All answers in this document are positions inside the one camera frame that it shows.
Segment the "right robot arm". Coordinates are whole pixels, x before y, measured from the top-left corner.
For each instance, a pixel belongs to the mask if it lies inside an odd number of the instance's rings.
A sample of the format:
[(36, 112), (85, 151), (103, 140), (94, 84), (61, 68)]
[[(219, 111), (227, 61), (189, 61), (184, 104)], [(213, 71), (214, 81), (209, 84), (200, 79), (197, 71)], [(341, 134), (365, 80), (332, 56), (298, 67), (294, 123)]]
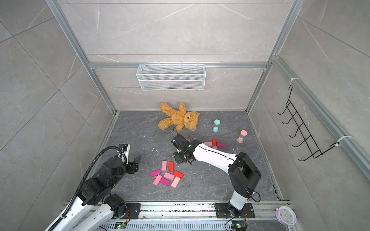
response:
[(197, 140), (188, 141), (182, 135), (175, 136), (171, 143), (175, 146), (173, 153), (177, 164), (201, 161), (227, 173), (233, 186), (233, 194), (227, 204), (226, 213), (239, 217), (258, 185), (262, 174), (250, 157), (243, 152), (228, 154), (213, 149)]

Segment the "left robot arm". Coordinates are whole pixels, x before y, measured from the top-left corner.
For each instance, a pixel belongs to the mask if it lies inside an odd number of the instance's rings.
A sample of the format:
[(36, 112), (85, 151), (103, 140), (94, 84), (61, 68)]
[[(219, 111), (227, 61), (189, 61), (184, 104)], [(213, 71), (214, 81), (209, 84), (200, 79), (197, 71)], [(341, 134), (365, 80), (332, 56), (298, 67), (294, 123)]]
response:
[(47, 227), (47, 231), (95, 231), (111, 218), (130, 218), (126, 202), (111, 190), (128, 174), (139, 171), (141, 156), (124, 164), (119, 156), (109, 158), (93, 178), (86, 180), (76, 199)]

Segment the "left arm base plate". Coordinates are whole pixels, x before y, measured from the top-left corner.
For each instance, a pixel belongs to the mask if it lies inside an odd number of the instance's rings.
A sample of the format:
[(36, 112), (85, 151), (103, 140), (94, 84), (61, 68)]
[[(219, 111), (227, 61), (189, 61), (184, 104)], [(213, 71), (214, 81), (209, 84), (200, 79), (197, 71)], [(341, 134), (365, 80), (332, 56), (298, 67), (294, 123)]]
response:
[(141, 209), (140, 203), (129, 203), (126, 204), (124, 207), (120, 207), (114, 218), (116, 219), (137, 219), (139, 217)]

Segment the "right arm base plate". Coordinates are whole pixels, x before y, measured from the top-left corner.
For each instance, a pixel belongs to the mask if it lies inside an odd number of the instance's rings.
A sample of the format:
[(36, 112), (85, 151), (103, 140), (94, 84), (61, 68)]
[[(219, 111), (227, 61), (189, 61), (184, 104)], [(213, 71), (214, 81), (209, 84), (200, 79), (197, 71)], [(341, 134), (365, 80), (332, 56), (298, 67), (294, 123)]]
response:
[(242, 210), (238, 210), (230, 203), (216, 203), (214, 205), (217, 218), (255, 218), (251, 203), (246, 203)]

